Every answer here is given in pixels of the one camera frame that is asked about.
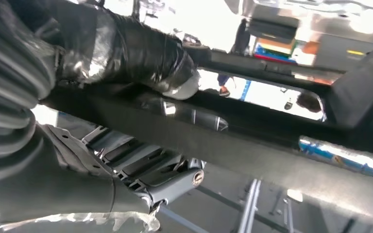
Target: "sneaker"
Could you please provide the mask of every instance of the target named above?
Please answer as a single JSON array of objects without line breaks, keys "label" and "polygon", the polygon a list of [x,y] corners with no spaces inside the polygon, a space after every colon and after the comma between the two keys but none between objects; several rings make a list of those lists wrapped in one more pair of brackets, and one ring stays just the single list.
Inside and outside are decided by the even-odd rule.
[{"label": "sneaker", "polygon": [[220,96],[228,97],[231,93],[228,90],[220,90]]}]

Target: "person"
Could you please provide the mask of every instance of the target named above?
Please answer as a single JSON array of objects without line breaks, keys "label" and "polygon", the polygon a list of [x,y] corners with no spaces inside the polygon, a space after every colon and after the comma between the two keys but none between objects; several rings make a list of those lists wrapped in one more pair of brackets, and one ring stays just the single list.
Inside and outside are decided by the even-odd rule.
[{"label": "person", "polygon": [[302,92],[296,101],[297,105],[306,108],[310,112],[318,113],[321,111],[320,101],[311,93]]},{"label": "person", "polygon": [[[238,26],[237,35],[235,36],[235,42],[232,46],[229,53],[232,54],[238,54],[241,56],[245,55],[245,51],[248,47],[248,44],[250,42],[250,33],[247,29],[247,20],[242,19],[241,23]],[[229,92],[228,88],[225,86],[228,82],[230,76],[219,74],[217,77],[218,85],[220,86],[219,95],[228,97],[231,93]]]}]

